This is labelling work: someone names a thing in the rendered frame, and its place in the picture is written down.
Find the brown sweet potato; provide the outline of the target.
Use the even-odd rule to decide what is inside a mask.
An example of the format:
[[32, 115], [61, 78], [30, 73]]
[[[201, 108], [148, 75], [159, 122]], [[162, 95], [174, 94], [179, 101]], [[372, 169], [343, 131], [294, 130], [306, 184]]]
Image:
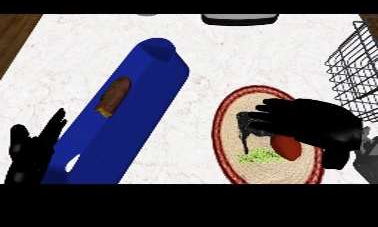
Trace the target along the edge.
[[121, 76], [109, 85], [94, 111], [100, 113], [105, 118], [114, 116], [117, 108], [128, 94], [131, 88], [131, 80], [127, 76]]

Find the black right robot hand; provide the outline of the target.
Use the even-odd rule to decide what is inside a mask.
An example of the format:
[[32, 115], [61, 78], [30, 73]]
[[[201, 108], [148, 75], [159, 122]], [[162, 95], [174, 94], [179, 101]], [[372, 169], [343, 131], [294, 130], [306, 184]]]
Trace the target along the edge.
[[362, 119], [341, 106], [312, 99], [264, 99], [250, 117], [251, 128], [292, 137], [323, 149], [322, 166], [341, 170], [362, 145]]

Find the black irregular object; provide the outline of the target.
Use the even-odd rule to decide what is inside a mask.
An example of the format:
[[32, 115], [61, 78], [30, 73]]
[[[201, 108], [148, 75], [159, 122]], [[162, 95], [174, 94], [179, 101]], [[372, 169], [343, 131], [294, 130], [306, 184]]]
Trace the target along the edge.
[[272, 137], [273, 134], [264, 130], [254, 129], [251, 127], [252, 123], [263, 123], [263, 120], [252, 118], [248, 112], [239, 112], [236, 114], [236, 122], [238, 122], [238, 129], [239, 129], [239, 139], [242, 141], [244, 146], [244, 153], [248, 153], [248, 145], [247, 145], [247, 138], [250, 135], [257, 137]]

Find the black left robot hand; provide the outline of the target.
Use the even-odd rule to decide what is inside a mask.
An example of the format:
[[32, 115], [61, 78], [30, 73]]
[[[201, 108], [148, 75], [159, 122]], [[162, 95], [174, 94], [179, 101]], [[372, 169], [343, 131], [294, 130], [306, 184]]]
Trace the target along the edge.
[[10, 128], [12, 164], [4, 178], [6, 185], [37, 185], [41, 182], [65, 125], [65, 110], [59, 109], [38, 136], [30, 136], [22, 124]]

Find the green leafy vegetable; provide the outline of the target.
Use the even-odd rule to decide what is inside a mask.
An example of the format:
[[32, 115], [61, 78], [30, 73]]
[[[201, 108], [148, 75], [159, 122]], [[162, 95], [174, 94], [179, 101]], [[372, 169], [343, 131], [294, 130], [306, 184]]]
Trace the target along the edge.
[[254, 148], [247, 154], [238, 154], [238, 161], [241, 163], [269, 164], [285, 161], [285, 158], [267, 148]]

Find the round woven red-rimmed placemat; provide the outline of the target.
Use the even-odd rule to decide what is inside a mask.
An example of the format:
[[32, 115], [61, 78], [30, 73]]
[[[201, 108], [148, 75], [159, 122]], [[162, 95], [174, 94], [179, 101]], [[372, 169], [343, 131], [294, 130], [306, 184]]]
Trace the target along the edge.
[[[255, 106], [269, 98], [292, 100], [291, 95], [279, 89], [264, 85], [251, 85], [235, 90], [219, 106], [213, 120], [211, 136], [220, 168], [233, 184], [319, 184], [325, 172], [320, 148], [303, 144], [301, 156], [295, 161], [285, 159], [285, 161], [269, 164], [241, 163], [238, 161], [238, 154], [247, 153], [244, 153], [239, 139], [236, 114], [252, 112]], [[254, 148], [273, 150], [270, 137], [267, 136], [250, 135], [247, 145], [248, 152]]]

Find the long blue tray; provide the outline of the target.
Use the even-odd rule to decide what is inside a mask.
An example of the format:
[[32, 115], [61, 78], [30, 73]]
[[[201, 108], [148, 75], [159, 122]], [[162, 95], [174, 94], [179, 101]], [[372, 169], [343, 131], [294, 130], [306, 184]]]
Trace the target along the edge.
[[189, 76], [189, 67], [164, 38], [142, 41], [109, 79], [131, 88], [115, 114], [94, 111], [94, 97], [55, 145], [46, 184], [115, 184], [133, 163]]

